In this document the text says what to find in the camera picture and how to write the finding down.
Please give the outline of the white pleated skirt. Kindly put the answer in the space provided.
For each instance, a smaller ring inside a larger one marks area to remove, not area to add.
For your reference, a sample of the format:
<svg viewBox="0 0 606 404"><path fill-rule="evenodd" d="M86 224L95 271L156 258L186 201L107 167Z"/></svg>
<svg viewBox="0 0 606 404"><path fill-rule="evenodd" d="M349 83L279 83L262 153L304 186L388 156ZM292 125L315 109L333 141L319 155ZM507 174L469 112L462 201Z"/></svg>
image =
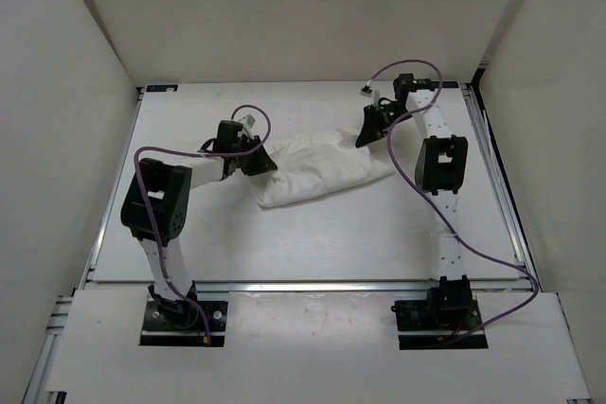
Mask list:
<svg viewBox="0 0 606 404"><path fill-rule="evenodd" d="M267 151L277 170L243 177L263 209L325 198L392 175L384 149L356 148L357 134L334 130L297 134L272 142Z"/></svg>

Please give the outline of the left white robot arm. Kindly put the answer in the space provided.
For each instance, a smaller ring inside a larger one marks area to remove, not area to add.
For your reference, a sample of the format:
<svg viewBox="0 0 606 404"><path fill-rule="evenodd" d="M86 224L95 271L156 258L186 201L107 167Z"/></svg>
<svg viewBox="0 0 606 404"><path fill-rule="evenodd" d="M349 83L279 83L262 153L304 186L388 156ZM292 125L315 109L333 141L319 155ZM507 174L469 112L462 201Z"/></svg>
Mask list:
<svg viewBox="0 0 606 404"><path fill-rule="evenodd" d="M185 228L190 192L228 179L239 171L258 176L277 170L262 140L252 133L254 117L220 122L216 137L195 153L176 152L169 164L135 159L135 174L120 211L120 221L148 260L151 297L164 303L166 317L178 328L197 321L193 280L187 273L179 237Z"/></svg>

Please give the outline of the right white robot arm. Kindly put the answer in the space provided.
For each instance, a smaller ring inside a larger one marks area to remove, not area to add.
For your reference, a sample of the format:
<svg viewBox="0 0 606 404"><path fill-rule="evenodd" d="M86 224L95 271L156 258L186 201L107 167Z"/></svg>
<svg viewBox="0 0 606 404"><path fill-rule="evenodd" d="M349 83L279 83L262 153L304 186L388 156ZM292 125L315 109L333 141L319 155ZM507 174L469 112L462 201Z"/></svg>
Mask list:
<svg viewBox="0 0 606 404"><path fill-rule="evenodd" d="M459 283L467 278L461 246L456 239L456 206L463 185L468 155L468 140L454 134L437 106L439 88L429 79L401 74L393 81L394 97L381 97L367 82L361 95L370 103L364 106L364 121L355 142L366 147L384 139L397 120L412 118L421 135L415 165L413 187L428 202L433 217L433 248L437 253L435 282Z"/></svg>

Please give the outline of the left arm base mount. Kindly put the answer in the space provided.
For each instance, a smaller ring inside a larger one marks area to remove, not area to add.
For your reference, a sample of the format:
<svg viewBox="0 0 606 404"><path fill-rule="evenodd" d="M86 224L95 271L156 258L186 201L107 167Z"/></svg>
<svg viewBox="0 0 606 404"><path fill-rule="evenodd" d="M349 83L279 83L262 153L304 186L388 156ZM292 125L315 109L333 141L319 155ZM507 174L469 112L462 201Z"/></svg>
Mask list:
<svg viewBox="0 0 606 404"><path fill-rule="evenodd" d="M149 299L143 316L139 344L162 347L224 347L228 317L226 300L199 302L208 321L209 336L200 313L185 304L185 311L174 313L162 309Z"/></svg>

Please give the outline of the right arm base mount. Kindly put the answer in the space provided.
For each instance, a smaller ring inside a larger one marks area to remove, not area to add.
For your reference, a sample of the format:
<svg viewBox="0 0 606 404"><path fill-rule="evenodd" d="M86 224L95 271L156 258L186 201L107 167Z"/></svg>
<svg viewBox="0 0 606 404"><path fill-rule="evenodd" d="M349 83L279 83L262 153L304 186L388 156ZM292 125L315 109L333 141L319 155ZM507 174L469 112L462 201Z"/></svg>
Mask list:
<svg viewBox="0 0 606 404"><path fill-rule="evenodd" d="M482 317L467 277L434 282L420 300L396 300L391 307L399 349L486 349Z"/></svg>

